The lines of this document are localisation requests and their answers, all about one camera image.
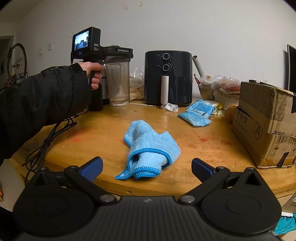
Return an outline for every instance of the transparent plastic pitcher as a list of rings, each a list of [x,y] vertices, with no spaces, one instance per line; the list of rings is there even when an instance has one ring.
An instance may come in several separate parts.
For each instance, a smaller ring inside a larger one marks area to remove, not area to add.
[[[129,103],[129,60],[112,57],[105,61],[110,105]]]

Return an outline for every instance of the light switch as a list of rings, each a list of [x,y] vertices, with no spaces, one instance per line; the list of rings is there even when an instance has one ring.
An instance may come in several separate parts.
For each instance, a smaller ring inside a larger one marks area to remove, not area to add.
[[[49,44],[48,44],[48,46],[47,46],[47,50],[48,50],[48,51],[52,50],[52,43],[49,43]]]

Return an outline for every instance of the black jacket sleeve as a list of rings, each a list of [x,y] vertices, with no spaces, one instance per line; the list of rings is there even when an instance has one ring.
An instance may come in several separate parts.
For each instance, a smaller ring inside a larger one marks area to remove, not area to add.
[[[86,72],[79,64],[25,79],[0,94],[0,165],[42,127],[83,111],[91,100]]]

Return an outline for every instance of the blue gripper pad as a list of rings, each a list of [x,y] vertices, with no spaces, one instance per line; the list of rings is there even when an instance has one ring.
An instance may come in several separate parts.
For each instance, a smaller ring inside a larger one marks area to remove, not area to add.
[[[217,172],[214,167],[199,158],[194,158],[192,160],[191,171],[202,183]]]
[[[103,160],[96,156],[79,168],[79,173],[87,180],[93,182],[103,171]]]

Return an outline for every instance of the wooden table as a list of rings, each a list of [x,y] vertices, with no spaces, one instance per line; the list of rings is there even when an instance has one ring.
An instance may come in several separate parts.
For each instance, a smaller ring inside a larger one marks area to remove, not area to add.
[[[169,131],[181,148],[181,156],[156,178],[115,180],[125,166],[128,146],[123,137],[134,120],[144,120],[158,133]],[[198,157],[208,164],[225,166],[234,172],[253,167],[250,156],[231,131],[225,116],[211,118],[205,127],[193,127],[157,107],[129,104],[121,107],[105,106],[101,112],[88,112],[76,119],[78,124],[59,136],[50,146],[46,166],[52,171],[61,171],[67,166],[81,166],[95,156],[102,157],[104,170],[95,183],[108,192],[119,195],[173,195],[179,197],[200,184],[191,172],[191,161]],[[43,128],[34,138],[26,142],[12,157],[11,163],[22,175],[25,156],[38,147],[53,126]],[[296,190],[296,167],[287,169],[261,169],[269,187],[277,197]]]

